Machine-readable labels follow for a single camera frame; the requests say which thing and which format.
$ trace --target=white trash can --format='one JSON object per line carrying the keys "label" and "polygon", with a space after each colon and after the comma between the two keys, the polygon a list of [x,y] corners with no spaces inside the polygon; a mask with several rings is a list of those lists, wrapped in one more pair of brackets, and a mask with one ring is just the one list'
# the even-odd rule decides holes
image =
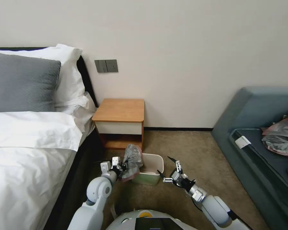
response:
{"label": "white trash can", "polygon": [[164,171],[163,158],[155,154],[143,153],[143,166],[140,168],[140,173],[131,181],[137,184],[156,185],[160,179],[160,174]]}

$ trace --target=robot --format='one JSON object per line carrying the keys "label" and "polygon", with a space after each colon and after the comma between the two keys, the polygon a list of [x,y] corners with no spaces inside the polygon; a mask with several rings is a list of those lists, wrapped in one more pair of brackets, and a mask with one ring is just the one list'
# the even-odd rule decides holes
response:
{"label": "robot", "polygon": [[[168,157],[176,164],[170,177],[165,177],[160,171],[164,183],[172,183],[191,197],[194,205],[203,212],[217,230],[247,230],[251,229],[241,220],[218,196],[208,195],[195,180],[189,180],[183,173],[179,160]],[[87,187],[87,201],[75,212],[68,230],[100,230],[103,221],[103,209],[112,188],[126,170],[126,165],[120,162],[119,157],[112,158],[112,167],[109,161],[102,162],[101,176],[93,179]],[[154,211],[137,210],[124,213],[117,217],[107,230],[196,230],[172,216]]]}

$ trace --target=pillowcase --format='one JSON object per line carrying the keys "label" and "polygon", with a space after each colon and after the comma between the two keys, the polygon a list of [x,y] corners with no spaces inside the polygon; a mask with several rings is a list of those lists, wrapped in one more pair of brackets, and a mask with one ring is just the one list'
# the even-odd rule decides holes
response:
{"label": "pillowcase", "polygon": [[81,49],[58,44],[56,47],[41,50],[0,50],[0,53],[60,61],[61,71],[54,93],[54,106],[87,105],[88,99],[84,96],[84,84],[77,68],[77,60],[82,53]]}
{"label": "pillowcase", "polygon": [[54,112],[61,63],[0,54],[0,112]]}

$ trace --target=white duvet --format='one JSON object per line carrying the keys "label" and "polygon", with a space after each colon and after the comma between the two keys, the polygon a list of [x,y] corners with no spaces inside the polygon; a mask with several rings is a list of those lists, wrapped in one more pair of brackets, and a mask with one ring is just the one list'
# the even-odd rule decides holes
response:
{"label": "white duvet", "polygon": [[44,227],[83,131],[61,112],[0,113],[0,230]]}

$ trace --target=gray plastic bag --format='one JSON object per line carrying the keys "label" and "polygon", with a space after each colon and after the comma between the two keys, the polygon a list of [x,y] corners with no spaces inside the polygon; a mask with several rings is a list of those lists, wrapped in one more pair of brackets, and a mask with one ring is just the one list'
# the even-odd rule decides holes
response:
{"label": "gray plastic bag", "polygon": [[140,167],[143,166],[142,158],[143,153],[139,146],[134,144],[127,145],[123,160],[123,164],[126,164],[127,170],[121,174],[123,182],[133,179],[140,173]]}
{"label": "gray plastic bag", "polygon": [[263,143],[270,151],[288,156],[288,117],[271,125],[262,133]]}

